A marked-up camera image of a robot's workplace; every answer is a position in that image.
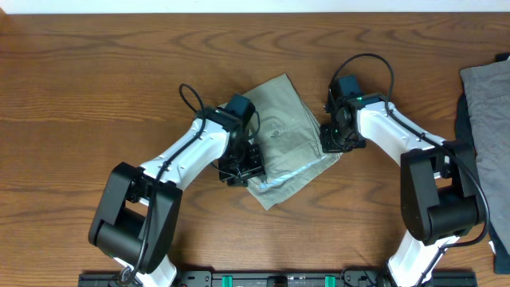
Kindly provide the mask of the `khaki green shorts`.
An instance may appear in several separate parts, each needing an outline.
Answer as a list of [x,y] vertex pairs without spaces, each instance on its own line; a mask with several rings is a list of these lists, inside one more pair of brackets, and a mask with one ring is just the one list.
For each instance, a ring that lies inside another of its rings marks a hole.
[[265,174],[248,180],[248,191],[269,210],[289,199],[339,161],[341,154],[323,152],[320,123],[282,74],[246,92],[259,113],[249,129],[259,132]]

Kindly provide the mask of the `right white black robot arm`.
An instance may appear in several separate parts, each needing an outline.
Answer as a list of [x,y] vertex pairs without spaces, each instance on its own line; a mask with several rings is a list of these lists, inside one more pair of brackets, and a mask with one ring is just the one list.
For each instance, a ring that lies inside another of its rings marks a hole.
[[488,202],[479,183],[474,150],[420,128],[382,93],[367,95],[355,76],[328,86],[324,107],[331,121],[320,127],[325,153],[347,153],[371,141],[400,168],[400,209],[406,233],[376,277],[377,286],[422,286],[445,252],[464,246],[476,225],[488,233]]

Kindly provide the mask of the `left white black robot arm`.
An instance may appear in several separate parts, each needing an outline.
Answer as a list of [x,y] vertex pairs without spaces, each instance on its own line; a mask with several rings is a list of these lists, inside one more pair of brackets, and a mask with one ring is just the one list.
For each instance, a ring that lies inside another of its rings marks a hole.
[[265,172],[261,150],[248,130],[256,112],[253,102],[240,95],[225,107],[201,107],[190,129],[165,152],[138,167],[118,164],[108,177],[88,240],[123,269],[82,274],[79,284],[172,286],[178,270],[167,253],[185,189],[212,162],[230,187],[245,187]]

